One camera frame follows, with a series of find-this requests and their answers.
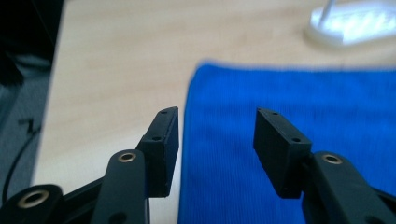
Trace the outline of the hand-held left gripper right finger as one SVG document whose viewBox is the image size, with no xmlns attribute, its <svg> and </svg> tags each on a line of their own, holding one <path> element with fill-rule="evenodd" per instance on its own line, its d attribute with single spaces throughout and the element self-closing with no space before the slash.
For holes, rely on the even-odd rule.
<svg viewBox="0 0 396 224">
<path fill-rule="evenodd" d="M 258 108 L 253 148 L 276 194 L 299 199 L 303 191 L 303 162 L 312 142 L 280 113 Z"/>
</svg>

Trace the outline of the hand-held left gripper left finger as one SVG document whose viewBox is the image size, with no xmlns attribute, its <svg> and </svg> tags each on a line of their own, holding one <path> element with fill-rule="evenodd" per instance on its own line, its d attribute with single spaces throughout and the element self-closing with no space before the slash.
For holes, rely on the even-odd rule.
<svg viewBox="0 0 396 224">
<path fill-rule="evenodd" d="M 178 108 L 157 113 L 139 141 L 147 167 L 148 196 L 164 198 L 170 194 L 179 149 Z"/>
</svg>

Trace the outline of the blue ribbed cloth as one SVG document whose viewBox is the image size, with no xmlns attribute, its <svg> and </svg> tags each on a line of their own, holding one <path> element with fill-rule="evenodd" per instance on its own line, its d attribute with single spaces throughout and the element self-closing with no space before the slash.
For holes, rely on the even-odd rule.
<svg viewBox="0 0 396 224">
<path fill-rule="evenodd" d="M 189 87 L 177 224 L 304 224 L 253 149 L 256 111 L 281 113 L 313 143 L 396 196 L 396 68 L 275 69 L 204 63 Z"/>
</svg>

